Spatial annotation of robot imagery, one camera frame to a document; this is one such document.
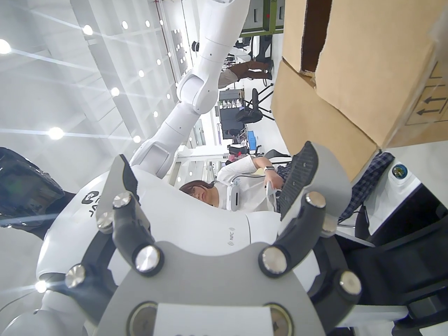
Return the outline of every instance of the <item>plaid shirt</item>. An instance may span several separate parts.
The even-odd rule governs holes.
[[[389,152],[380,152],[373,158],[361,179],[352,187],[352,199],[350,200],[349,206],[347,206],[346,210],[339,217],[339,222],[350,218],[355,210],[362,205],[372,193],[373,189],[378,184],[379,179],[394,159],[394,156]],[[286,177],[288,177],[290,170],[291,163],[288,163],[285,167],[280,165],[277,168],[277,174],[286,181]]]

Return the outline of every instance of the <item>green shelf frame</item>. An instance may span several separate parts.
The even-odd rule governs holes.
[[[240,37],[266,36],[283,33],[283,26],[276,26],[277,0],[263,0],[263,26],[262,29],[243,29]]]

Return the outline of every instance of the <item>brown cardboard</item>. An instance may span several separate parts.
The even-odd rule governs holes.
[[[429,32],[447,2],[333,0],[317,93],[382,147],[434,66]]]
[[[271,109],[288,151],[296,154],[306,141],[325,145],[352,181],[377,150],[375,143],[322,100],[308,77],[294,72],[284,61],[280,63],[275,88],[281,89],[281,96],[273,97]]]
[[[448,60],[430,34],[447,3],[331,0],[323,37],[328,0],[286,0],[272,110],[289,151],[329,147],[353,181],[378,147],[447,140]],[[299,73],[313,67],[309,91]]]

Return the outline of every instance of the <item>robot logo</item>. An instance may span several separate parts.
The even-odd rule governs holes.
[[[83,201],[81,203],[82,204],[91,204],[91,203],[93,203],[93,198],[97,197],[98,195],[99,195],[98,191],[91,191],[85,196],[85,198],[83,198]]]

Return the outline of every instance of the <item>arrow symbol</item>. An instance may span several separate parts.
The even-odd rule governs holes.
[[[426,100],[424,100],[424,103],[429,104],[431,101],[441,101],[441,100],[446,100],[446,99],[447,99],[446,97],[432,98],[430,96]]]
[[[436,112],[439,112],[440,111],[440,109],[437,109],[437,110],[425,110],[425,109],[421,109],[419,112],[417,112],[417,114],[419,114],[419,115],[423,115],[423,114],[425,114],[425,113],[436,113]]]

